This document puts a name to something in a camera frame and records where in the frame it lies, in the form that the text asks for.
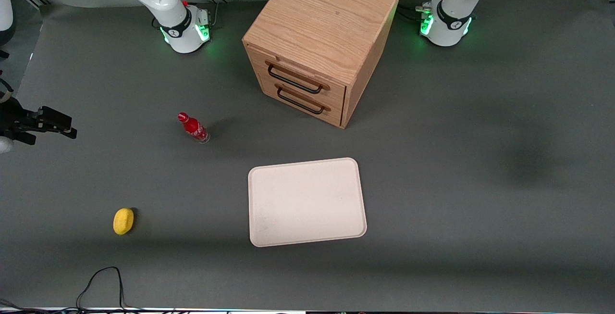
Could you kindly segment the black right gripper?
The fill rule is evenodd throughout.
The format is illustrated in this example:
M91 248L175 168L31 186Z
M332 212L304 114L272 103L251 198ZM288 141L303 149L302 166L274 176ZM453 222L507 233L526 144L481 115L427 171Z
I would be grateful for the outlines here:
M38 121L46 127L38 128ZM72 118L57 110L42 106L38 110L24 109L13 96L2 96L0 104L0 138L2 147L13 147L18 141L27 145L35 145L37 137L28 131L53 133L76 139L77 130L71 128Z

